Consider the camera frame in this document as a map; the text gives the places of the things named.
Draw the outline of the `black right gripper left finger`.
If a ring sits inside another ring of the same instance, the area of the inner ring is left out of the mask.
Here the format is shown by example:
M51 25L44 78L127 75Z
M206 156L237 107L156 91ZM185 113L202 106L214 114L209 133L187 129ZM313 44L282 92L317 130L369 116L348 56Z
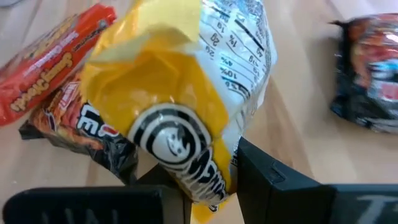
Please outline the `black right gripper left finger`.
M191 224L192 201L160 165L153 167L136 183L160 190L162 223Z

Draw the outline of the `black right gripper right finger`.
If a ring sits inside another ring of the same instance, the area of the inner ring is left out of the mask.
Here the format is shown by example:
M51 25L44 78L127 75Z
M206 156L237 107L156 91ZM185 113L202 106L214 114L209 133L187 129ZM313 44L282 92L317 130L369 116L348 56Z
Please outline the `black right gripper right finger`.
M330 188L294 170L242 138L238 200L245 224L326 223Z

